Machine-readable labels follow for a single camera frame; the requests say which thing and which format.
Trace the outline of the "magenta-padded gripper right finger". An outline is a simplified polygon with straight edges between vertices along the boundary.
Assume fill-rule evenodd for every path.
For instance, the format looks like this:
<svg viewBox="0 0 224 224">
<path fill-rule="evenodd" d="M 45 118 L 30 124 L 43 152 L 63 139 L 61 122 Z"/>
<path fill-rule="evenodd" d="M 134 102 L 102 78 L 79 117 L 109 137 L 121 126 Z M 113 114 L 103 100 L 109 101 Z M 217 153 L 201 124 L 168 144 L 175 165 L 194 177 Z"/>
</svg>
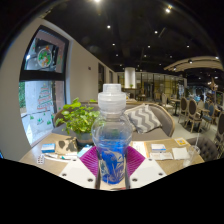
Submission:
<svg viewBox="0 0 224 224">
<path fill-rule="evenodd" d="M 129 146 L 126 155 L 126 188 L 134 189 L 166 176 L 159 164 L 151 158 L 145 158 L 136 149 Z"/>
</svg>

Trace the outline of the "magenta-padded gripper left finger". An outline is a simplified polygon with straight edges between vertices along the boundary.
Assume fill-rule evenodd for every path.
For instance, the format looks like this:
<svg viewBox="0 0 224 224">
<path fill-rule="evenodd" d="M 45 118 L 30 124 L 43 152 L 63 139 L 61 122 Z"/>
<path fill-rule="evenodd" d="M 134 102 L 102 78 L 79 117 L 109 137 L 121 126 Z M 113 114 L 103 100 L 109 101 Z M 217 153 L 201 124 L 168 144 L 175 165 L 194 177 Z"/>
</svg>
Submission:
<svg viewBox="0 0 224 224">
<path fill-rule="evenodd" d="M 76 160 L 71 160 L 60 173 L 60 177 L 84 188 L 95 189 L 98 178 L 98 157 L 92 147 Z"/>
</svg>

